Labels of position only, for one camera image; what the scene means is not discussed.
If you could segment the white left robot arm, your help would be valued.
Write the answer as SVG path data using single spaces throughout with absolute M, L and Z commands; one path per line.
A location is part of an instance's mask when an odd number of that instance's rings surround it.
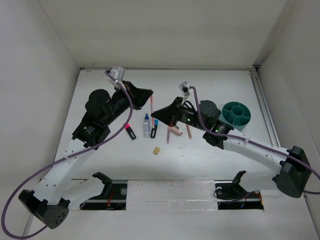
M 142 109 L 153 94 L 152 90 L 137 88 L 129 81 L 123 85 L 113 95 L 105 89 L 94 90 L 89 95 L 86 112 L 62 155 L 64 160 L 56 161 L 35 189 L 19 194 L 21 203 L 46 227 L 59 227 L 70 210 L 78 210 L 90 198 L 104 199 L 111 194 L 113 181 L 101 172 L 76 187 L 67 189 L 67 186 L 110 134 L 109 125 L 129 107 Z

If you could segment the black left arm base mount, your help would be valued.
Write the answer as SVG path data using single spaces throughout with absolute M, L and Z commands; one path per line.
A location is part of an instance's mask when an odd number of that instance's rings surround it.
M 127 204 L 128 181 L 112 180 L 101 172 L 92 175 L 102 181 L 104 187 L 100 195 L 93 196 L 80 205 L 85 211 L 124 211 Z

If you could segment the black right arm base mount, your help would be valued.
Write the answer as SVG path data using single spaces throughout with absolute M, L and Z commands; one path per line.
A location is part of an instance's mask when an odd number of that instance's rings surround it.
M 213 197 L 217 199 L 218 210 L 264 210 L 261 193 L 248 192 L 240 186 L 245 173 L 238 172 L 233 180 L 215 181 Z

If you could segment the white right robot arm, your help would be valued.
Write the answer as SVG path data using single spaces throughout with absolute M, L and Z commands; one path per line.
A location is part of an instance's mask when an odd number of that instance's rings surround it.
M 251 192 L 279 190 L 281 193 L 300 198 L 312 173 L 304 150 L 291 149 L 257 142 L 229 124 L 220 121 L 221 111 L 210 100 L 202 100 L 193 106 L 183 97 L 176 97 L 168 106 L 152 110 L 151 116 L 169 127 L 178 122 L 203 130 L 203 139 L 211 146 L 240 154 L 263 166 L 267 171 L 239 171 L 232 180 L 215 185 L 216 198 L 236 201 Z

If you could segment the pink pen with clear cap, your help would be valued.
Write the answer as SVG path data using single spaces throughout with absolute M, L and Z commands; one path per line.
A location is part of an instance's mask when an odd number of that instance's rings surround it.
M 150 96 L 150 115 L 154 113 L 154 96 L 153 94 Z M 155 118 L 151 116 L 152 128 L 155 127 Z

